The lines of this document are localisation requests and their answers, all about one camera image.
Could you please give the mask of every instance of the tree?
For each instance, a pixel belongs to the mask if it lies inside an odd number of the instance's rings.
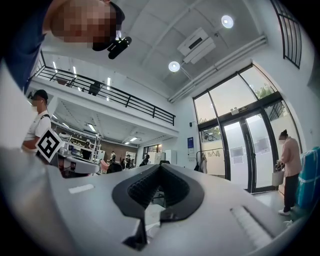
[[[260,90],[256,90],[255,94],[258,97],[258,99],[262,99],[270,94],[273,93],[273,91],[271,90],[271,84],[270,83],[264,83],[263,87]]]

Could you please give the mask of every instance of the pink shirt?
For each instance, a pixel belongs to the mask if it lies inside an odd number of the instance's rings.
[[[302,170],[300,161],[300,151],[298,142],[291,137],[288,137],[282,148],[281,162],[285,164],[284,176],[289,177],[299,174]]]

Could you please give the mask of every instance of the storefront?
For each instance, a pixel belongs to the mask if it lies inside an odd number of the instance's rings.
[[[200,136],[200,163],[209,175],[230,180],[250,193],[276,189],[272,173],[281,157],[278,136],[287,130],[301,143],[281,94],[251,64],[194,99]]]

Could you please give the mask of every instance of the woman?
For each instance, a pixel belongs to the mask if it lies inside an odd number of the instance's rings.
[[[298,186],[299,173],[302,170],[300,161],[300,151],[298,142],[288,136],[287,130],[281,132],[279,136],[279,143],[283,145],[281,160],[277,164],[285,164],[284,166],[284,208],[279,210],[279,214],[288,216],[291,207],[295,206],[296,190]]]

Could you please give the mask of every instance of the blue cooler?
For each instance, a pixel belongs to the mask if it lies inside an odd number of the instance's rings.
[[[302,209],[314,205],[320,197],[320,147],[316,147],[301,156],[302,171],[299,174],[296,203]]]

